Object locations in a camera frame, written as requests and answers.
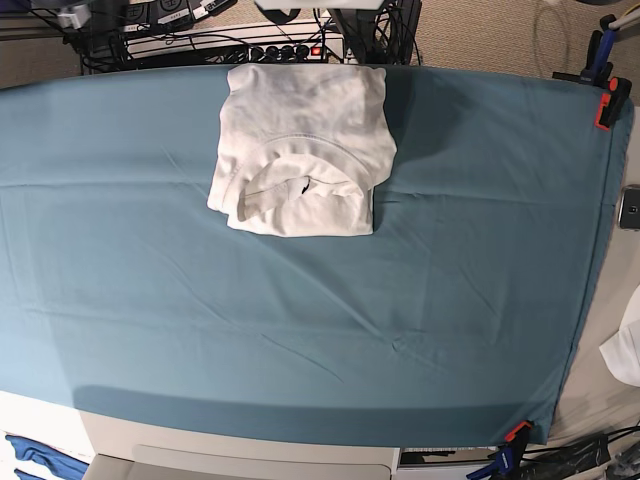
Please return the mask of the white T-shirt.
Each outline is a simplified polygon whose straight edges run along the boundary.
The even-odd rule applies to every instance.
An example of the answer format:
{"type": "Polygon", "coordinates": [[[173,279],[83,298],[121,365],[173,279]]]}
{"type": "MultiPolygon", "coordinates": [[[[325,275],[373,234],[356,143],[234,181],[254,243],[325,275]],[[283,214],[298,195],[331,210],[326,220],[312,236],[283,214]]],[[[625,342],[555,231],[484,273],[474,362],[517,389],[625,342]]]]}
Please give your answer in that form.
{"type": "Polygon", "coordinates": [[[372,234],[374,190],[397,152],[385,70],[246,64],[227,82],[208,208],[261,235],[372,234]]]}

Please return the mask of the teal table cloth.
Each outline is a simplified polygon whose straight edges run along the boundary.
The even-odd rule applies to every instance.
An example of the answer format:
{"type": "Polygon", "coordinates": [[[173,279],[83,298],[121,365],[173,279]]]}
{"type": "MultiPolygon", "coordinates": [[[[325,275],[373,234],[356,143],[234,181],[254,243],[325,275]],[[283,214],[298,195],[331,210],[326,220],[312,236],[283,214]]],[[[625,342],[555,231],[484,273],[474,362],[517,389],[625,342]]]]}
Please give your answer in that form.
{"type": "Polygon", "coordinates": [[[230,229],[224,66],[1,93],[1,387],[168,428],[358,446],[544,442],[614,227],[635,109],[391,67],[371,235],[230,229]]]}

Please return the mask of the black power strip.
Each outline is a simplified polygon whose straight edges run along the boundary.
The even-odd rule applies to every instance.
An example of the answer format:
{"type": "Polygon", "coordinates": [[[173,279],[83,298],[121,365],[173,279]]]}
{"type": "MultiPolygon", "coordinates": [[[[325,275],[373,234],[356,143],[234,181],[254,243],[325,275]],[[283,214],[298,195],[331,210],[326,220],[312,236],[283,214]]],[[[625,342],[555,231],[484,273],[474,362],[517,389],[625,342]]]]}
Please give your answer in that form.
{"type": "Polygon", "coordinates": [[[329,46],[320,42],[267,46],[225,47],[210,54],[207,60],[219,64],[289,64],[289,63],[343,63],[344,60],[329,46]]]}

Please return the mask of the orange black clamp bottom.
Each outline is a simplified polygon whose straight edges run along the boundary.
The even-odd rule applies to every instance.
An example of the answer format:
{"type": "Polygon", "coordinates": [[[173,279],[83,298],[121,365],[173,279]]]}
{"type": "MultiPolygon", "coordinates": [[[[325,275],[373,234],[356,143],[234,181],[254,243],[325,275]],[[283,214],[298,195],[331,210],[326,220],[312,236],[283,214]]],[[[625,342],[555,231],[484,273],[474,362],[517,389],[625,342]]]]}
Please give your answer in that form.
{"type": "Polygon", "coordinates": [[[534,429],[535,423],[529,420],[521,421],[505,436],[505,446],[510,450],[526,449],[529,443],[531,431],[534,429]]]}

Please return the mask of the orange black clamp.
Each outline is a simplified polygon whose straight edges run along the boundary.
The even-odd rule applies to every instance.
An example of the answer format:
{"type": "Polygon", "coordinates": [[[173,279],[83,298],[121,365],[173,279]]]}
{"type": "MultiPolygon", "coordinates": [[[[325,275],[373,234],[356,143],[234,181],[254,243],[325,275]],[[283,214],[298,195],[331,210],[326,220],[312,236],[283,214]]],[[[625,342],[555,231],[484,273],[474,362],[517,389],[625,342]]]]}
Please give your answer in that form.
{"type": "Polygon", "coordinates": [[[510,450],[526,449],[529,443],[531,431],[534,429],[535,423],[529,420],[521,421],[505,436],[505,446],[510,450]]]}
{"type": "Polygon", "coordinates": [[[632,82],[622,77],[612,77],[610,80],[602,80],[598,86],[603,89],[594,125],[605,131],[616,123],[622,108],[630,96],[632,82]]]}

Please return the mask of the blue clamp bottom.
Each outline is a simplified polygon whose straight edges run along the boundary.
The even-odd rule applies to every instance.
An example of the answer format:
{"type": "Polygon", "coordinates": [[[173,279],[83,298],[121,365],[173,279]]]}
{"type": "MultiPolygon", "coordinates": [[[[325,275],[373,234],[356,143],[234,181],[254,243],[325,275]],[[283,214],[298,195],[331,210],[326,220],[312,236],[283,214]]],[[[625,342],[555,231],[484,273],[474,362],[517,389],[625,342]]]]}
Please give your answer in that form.
{"type": "Polygon", "coordinates": [[[519,467],[523,456],[523,450],[505,446],[496,452],[491,462],[476,471],[466,475],[468,480],[482,480],[497,477],[506,477],[508,474],[514,473],[519,467]]]}

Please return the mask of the blue clamp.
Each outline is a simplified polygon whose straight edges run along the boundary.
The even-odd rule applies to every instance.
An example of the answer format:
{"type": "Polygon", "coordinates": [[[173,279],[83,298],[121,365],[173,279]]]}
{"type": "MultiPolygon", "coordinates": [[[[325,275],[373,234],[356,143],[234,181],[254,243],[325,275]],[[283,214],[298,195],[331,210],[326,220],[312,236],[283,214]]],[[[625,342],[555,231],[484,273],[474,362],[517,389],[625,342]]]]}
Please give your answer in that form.
{"type": "Polygon", "coordinates": [[[609,55],[616,39],[616,30],[611,30],[610,25],[615,21],[616,17],[612,14],[600,19],[600,29],[591,34],[585,67],[579,74],[554,72],[552,78],[607,89],[613,70],[609,55]]]}
{"type": "Polygon", "coordinates": [[[508,474],[514,473],[519,467],[523,456],[523,450],[505,446],[496,452],[491,462],[476,471],[466,475],[468,480],[482,480],[497,477],[506,477],[508,474]]]}

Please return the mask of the white storage bin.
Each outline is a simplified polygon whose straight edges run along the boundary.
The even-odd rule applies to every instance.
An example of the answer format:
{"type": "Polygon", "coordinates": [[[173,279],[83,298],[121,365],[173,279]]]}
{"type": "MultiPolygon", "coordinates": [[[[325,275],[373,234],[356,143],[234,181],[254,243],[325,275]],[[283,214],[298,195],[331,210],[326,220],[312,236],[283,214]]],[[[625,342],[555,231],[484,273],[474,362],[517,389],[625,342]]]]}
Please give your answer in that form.
{"type": "Polygon", "coordinates": [[[97,455],[86,479],[391,479],[389,449],[286,444],[280,450],[204,453],[136,445],[132,457],[97,455]]]}

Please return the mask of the small grey device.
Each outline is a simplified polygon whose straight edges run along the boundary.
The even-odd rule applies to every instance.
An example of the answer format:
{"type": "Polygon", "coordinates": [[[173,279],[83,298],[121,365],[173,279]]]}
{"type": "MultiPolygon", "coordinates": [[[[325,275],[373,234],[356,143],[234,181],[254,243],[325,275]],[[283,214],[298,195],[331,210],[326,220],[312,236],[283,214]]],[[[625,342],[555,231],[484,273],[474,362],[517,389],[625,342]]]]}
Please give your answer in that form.
{"type": "Polygon", "coordinates": [[[640,186],[623,188],[618,213],[618,227],[622,230],[640,230],[640,186]]]}

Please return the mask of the white cloth right edge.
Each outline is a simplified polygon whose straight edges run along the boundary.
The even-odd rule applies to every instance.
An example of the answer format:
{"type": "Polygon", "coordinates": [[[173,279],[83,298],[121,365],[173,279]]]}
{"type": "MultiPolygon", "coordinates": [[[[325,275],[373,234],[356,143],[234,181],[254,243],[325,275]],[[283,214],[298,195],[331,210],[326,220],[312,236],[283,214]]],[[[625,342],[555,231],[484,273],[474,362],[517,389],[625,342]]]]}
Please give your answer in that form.
{"type": "Polygon", "coordinates": [[[639,346],[639,288],[636,288],[627,304],[618,332],[599,347],[612,376],[634,387],[640,386],[639,346]]]}

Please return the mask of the orange black clamp top right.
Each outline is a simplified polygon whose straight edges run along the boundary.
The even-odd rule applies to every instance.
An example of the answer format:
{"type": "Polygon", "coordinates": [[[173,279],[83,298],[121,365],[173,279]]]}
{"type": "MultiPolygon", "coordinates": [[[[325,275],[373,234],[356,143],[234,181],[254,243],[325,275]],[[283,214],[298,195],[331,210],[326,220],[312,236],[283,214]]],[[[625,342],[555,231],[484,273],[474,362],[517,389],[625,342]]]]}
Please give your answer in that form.
{"type": "Polygon", "coordinates": [[[605,131],[616,123],[622,108],[630,96],[632,82],[622,77],[612,77],[610,80],[602,80],[598,86],[603,89],[594,125],[605,131]]]}

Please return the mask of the blue cloth bottom left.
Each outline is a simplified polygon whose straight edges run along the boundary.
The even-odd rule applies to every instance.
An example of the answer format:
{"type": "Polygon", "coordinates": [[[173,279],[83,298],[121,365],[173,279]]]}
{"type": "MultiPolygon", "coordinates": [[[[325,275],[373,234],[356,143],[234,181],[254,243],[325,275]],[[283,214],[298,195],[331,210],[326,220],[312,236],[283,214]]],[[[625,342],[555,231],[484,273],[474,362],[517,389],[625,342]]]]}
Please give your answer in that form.
{"type": "Polygon", "coordinates": [[[11,444],[17,461],[40,465],[56,479],[82,480],[89,469],[89,463],[39,441],[11,434],[6,434],[5,439],[11,444]]]}

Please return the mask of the blue clamp top right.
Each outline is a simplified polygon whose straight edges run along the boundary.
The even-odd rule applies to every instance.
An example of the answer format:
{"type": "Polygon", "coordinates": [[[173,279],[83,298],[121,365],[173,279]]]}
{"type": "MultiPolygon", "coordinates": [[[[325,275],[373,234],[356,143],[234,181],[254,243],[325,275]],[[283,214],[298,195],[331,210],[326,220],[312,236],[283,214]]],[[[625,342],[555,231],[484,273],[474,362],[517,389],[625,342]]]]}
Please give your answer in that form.
{"type": "Polygon", "coordinates": [[[600,19],[600,29],[591,34],[585,67],[579,74],[554,72],[552,78],[607,89],[613,70],[609,55],[616,39],[616,30],[611,30],[610,25],[615,21],[616,17],[612,14],[600,19]]]}

